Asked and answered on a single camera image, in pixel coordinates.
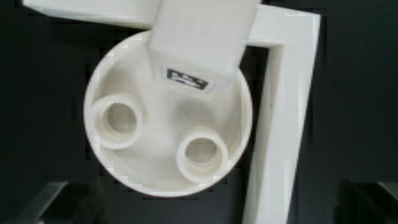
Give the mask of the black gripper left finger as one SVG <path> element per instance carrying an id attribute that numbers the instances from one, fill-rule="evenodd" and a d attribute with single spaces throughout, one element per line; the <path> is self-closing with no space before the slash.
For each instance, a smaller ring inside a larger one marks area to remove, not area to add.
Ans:
<path id="1" fill-rule="evenodd" d="M 100 182 L 50 182 L 14 224 L 110 224 Z"/>

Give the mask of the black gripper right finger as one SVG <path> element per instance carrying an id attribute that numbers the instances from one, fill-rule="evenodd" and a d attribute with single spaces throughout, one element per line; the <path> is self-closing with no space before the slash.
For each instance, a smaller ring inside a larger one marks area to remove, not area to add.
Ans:
<path id="1" fill-rule="evenodd" d="M 398 224 L 398 182 L 341 181 L 334 224 Z"/>

